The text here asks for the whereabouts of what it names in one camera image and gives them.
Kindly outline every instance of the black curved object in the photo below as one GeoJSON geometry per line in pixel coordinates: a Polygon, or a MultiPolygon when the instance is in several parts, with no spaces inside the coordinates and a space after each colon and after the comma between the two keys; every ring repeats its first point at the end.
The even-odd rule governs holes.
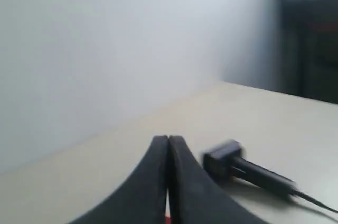
{"type": "Polygon", "coordinates": [[[167,149],[167,136],[154,137],[143,159],[121,187],[70,224],[163,224],[167,149]]]}
{"type": "Polygon", "coordinates": [[[169,138],[167,172],[173,224],[266,224],[208,176],[181,136],[169,138]]]}

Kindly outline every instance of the black cable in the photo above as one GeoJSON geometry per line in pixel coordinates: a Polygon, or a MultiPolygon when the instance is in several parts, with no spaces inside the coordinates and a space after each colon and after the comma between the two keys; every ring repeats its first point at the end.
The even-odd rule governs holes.
{"type": "Polygon", "coordinates": [[[306,195],[306,194],[303,193],[303,192],[294,190],[294,191],[293,191],[293,195],[294,195],[294,196],[298,196],[298,197],[300,197],[300,198],[302,198],[302,199],[305,199],[305,200],[311,202],[312,204],[315,204],[316,206],[319,206],[319,207],[321,207],[321,208],[324,208],[324,209],[329,210],[329,211],[334,212],[334,213],[338,213],[337,210],[332,209],[332,208],[330,208],[330,207],[324,205],[323,203],[321,203],[321,202],[319,202],[318,200],[316,200],[316,199],[310,197],[309,195],[306,195]]]}

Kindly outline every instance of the table surface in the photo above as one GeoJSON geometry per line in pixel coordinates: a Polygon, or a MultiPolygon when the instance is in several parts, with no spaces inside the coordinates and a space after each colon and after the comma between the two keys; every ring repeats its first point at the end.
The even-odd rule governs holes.
{"type": "MultiPolygon", "coordinates": [[[[0,223],[66,223],[110,195],[131,173],[154,135],[185,137],[199,160],[228,138],[247,159],[297,182],[338,208],[338,106],[229,83],[92,140],[0,175],[0,223]]],[[[252,186],[225,190],[272,223],[337,223],[310,203],[282,202],[252,186]]]]}

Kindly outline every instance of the white wall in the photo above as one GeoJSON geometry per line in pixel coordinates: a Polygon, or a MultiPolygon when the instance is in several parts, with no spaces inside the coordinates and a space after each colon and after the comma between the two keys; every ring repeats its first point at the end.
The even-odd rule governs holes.
{"type": "Polygon", "coordinates": [[[262,88],[278,81],[272,0],[0,0],[0,7],[0,172],[218,79],[262,88]]]}

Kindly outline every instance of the beige table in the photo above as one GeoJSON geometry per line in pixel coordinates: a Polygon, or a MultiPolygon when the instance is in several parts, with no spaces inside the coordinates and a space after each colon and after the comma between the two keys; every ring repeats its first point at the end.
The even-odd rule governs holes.
{"type": "MultiPolygon", "coordinates": [[[[338,208],[338,106],[228,83],[0,176],[0,223],[60,224],[86,212],[133,170],[153,135],[183,135],[197,158],[227,138],[247,158],[338,208]]],[[[228,192],[270,223],[335,223],[256,189],[228,192]]],[[[328,216],[334,214],[299,200],[328,216]]]]}

